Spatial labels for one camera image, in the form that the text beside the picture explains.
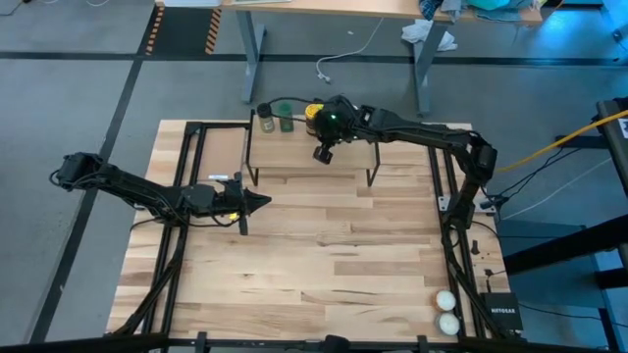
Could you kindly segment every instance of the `gray desk leg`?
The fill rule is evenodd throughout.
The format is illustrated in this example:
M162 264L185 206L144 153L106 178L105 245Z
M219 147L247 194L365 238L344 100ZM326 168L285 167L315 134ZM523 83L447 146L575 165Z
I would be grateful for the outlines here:
M414 84L419 117L423 117L430 112L428 70L432 65L448 26L449 23L434 22L425 42L414 44Z
M259 66L259 53L262 50L262 41L264 40L266 29L264 25L257 25L257 27L253 25L250 11L236 11L235 14L237 15L239 33L242 36L244 52L246 53L246 72L242 100L245 103L250 103L253 97L257 67Z

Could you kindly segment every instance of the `orange and black warning tape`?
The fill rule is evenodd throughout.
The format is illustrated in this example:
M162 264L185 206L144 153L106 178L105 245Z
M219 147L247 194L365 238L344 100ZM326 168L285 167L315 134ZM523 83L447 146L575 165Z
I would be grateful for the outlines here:
M163 6L160 6L157 10L157 17L155 18L153 29L150 31L150 37L148 38L148 45L146 45L146 55L151 55L153 53L155 39L157 38L157 33L159 32L159 26L161 25L161 21L164 18L164 10L165 8Z
M205 41L205 53L210 55L214 53L214 49L216 48L222 12L221 9L214 9L214 11L212 11L212 20L209 24L209 32L207 33L207 40Z

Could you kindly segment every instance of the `desk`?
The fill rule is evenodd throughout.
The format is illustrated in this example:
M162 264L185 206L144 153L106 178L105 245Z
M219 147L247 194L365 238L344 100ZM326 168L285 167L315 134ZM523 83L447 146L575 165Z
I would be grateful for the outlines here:
M148 179L172 184L185 124L161 122ZM251 190L273 202L249 219L249 236L238 235L237 227L189 230L170 337L194 339L207 331L214 339L337 334L413 342L424 334L430 342L455 342L434 325L434 295L448 282L427 149L403 142L380 149L382 166L370 188L364 173L351 170L275 169L260 176L258 187L245 176ZM241 154L234 158L241 167ZM461 171L455 173L461 181ZM441 176L446 184L445 168ZM149 218L138 212L135 220ZM475 220L494 226L486 216ZM120 326L148 291L161 230L146 224L131 233L108 330ZM484 269L504 269L499 242L475 225L468 237L479 244L472 264L481 291ZM506 275L492 277L492 287L508 291ZM463 291L460 295L467 335L474 335L468 299ZM157 323L163 306L162 300Z
M242 92L242 100L247 103L251 102L252 99L265 34L263 25L257 27L253 25L252 11L423 19L417 0L292 0L289 3L259 5L235 5L233 0L224 0L222 8L237 12L247 60ZM537 25L543 21L539 11L525 9L521 10L520 14L523 25ZM473 11L466 11L460 21L477 20ZM432 25L427 40L424 43L414 44L414 79L420 116L427 114L430 109L427 73L449 25L453 25L449 15L438 10L434 16L434 25Z

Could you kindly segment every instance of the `green lid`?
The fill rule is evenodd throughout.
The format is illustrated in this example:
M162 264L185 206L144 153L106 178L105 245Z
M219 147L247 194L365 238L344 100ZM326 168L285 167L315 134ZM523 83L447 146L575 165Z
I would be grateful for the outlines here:
M291 117L292 106L289 103L283 103L279 106L279 114L284 117Z

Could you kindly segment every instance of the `white ball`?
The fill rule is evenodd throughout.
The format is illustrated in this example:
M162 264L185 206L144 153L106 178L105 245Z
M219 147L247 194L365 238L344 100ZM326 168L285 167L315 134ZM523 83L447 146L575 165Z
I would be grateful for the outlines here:
M441 290L436 295L436 304L443 311L449 311L455 308L455 297L448 290Z
M442 313L437 318L437 325L446 335L457 335L460 331L460 321L452 313Z

